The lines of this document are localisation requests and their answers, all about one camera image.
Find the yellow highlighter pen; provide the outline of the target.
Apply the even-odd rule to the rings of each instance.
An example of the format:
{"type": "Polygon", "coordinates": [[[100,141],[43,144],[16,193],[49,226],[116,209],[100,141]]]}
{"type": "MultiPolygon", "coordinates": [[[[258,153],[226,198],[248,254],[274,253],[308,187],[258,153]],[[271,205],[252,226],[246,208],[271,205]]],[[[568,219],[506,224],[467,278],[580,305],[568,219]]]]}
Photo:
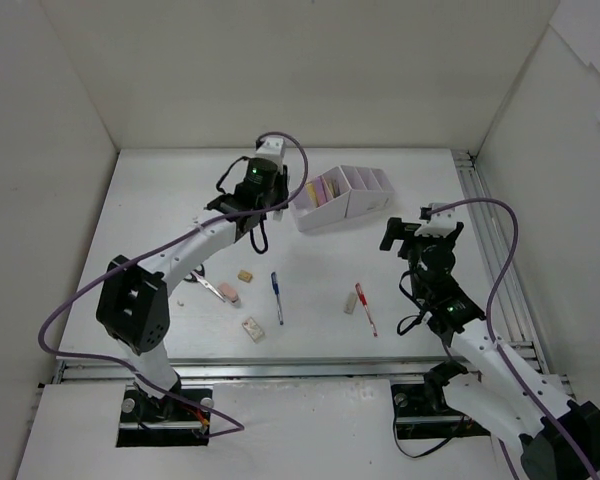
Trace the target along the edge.
{"type": "Polygon", "coordinates": [[[320,206],[320,203],[318,201],[314,185],[311,182],[306,183],[305,190],[307,191],[307,195],[311,200],[313,207],[318,208],[320,206]]]}

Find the orange capped marker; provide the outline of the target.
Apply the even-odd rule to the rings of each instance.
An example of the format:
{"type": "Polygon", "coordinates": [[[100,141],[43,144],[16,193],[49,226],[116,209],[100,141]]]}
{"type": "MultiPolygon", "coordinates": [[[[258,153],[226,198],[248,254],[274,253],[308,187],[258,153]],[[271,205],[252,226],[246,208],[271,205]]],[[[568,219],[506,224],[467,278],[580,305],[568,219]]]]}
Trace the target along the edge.
{"type": "Polygon", "coordinates": [[[321,176],[320,179],[321,179],[321,183],[322,183],[322,187],[323,187],[323,191],[324,191],[325,202],[328,203],[333,200],[333,195],[331,193],[329,182],[324,176],[321,176]]]}

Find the grey pen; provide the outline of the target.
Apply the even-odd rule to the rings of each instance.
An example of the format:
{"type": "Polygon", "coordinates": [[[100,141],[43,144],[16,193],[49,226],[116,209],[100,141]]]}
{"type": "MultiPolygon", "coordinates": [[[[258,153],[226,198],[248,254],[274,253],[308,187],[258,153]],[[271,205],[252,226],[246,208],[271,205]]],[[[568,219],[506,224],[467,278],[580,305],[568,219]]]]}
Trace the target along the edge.
{"type": "Polygon", "coordinates": [[[332,190],[333,190],[333,196],[334,197],[338,197],[341,192],[340,192],[340,187],[339,187],[338,179],[336,177],[332,177],[332,179],[331,179],[331,185],[332,185],[332,190]]]}

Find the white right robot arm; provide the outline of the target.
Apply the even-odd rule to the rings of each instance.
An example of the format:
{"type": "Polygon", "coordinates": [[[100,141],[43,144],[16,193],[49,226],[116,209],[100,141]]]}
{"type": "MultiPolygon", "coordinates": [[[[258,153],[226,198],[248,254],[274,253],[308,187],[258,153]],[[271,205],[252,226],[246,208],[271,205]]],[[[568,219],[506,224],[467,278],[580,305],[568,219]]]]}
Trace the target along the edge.
{"type": "Polygon", "coordinates": [[[453,409],[475,420],[518,456],[530,479],[588,479],[600,472],[600,410],[576,403],[531,367],[495,330],[485,312],[453,278],[453,249],[463,223],[388,220],[380,248],[401,244],[408,263],[407,298],[441,343],[472,364],[455,360],[425,376],[422,398],[435,411],[453,409]]]}

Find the purple highlighter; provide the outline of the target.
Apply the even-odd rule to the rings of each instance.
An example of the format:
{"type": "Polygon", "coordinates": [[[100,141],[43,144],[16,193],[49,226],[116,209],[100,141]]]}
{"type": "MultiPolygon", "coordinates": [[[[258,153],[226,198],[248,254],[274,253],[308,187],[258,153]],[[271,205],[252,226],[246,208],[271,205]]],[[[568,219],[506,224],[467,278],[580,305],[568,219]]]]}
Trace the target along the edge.
{"type": "Polygon", "coordinates": [[[325,194],[324,186],[321,177],[316,177],[313,182],[314,190],[316,193],[316,199],[319,206],[324,205],[327,202],[327,196],[325,194]]]}

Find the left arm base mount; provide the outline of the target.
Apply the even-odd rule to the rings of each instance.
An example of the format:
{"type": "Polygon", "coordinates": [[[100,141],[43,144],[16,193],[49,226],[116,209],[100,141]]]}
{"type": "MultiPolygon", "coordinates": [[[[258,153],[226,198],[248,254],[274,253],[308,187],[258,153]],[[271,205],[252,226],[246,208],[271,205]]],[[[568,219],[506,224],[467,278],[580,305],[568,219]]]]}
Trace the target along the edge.
{"type": "Polygon", "coordinates": [[[209,444],[211,415],[170,397],[150,400],[127,386],[121,402],[117,448],[202,447],[209,444]]]}

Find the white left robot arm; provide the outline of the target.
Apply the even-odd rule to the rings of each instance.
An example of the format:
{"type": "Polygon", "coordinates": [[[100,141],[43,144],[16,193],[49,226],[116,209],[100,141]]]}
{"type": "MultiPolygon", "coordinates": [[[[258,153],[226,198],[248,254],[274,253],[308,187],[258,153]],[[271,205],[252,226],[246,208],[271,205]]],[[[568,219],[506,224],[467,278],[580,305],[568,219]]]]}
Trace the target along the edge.
{"type": "Polygon", "coordinates": [[[264,222],[266,216],[253,211],[287,198],[283,155],[260,150],[248,159],[245,177],[234,191],[212,200],[201,212],[195,235],[104,282],[96,319],[136,369],[136,383],[145,393],[144,408],[155,418],[171,418],[180,406],[180,379],[164,345],[170,295],[204,261],[264,222]]]}

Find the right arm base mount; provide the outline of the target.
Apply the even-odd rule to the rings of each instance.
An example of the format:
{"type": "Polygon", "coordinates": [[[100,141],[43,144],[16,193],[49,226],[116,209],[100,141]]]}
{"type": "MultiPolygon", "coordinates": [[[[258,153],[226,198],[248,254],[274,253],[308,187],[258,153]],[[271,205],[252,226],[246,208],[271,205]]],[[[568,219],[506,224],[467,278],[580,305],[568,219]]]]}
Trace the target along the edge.
{"type": "Polygon", "coordinates": [[[438,452],[452,440],[487,437],[489,433],[476,420],[451,408],[442,387],[458,375],[467,374],[461,363],[448,359],[429,370],[419,383],[391,385],[393,401],[392,429],[398,450],[411,460],[420,460],[438,452]],[[401,443],[415,440],[438,442],[420,453],[409,452],[401,443]]]}

